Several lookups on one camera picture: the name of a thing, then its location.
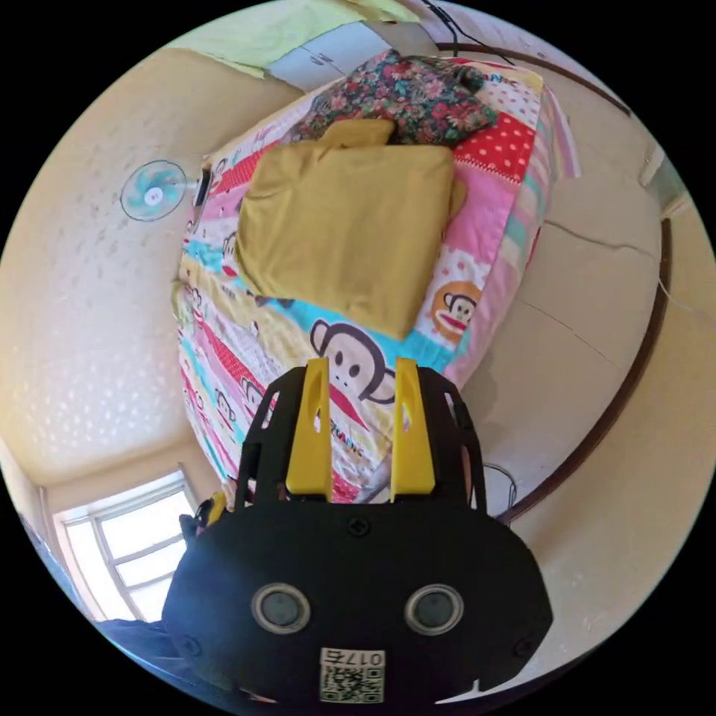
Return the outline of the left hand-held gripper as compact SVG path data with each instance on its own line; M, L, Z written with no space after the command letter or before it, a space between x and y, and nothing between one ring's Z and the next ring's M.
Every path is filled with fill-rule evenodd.
M224 492L216 492L211 499L204 500L193 515L180 515L179 524L183 538L196 538L206 527L216 523L227 510Z

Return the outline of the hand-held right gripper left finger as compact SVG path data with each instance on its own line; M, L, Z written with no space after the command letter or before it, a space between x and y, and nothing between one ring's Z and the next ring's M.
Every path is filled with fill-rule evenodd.
M291 497L333 496L327 357L306 365L285 484Z

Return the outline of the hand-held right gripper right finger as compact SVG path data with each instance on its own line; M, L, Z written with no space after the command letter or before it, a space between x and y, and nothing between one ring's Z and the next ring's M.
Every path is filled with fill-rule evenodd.
M436 486L417 364L397 359L390 501L431 495Z

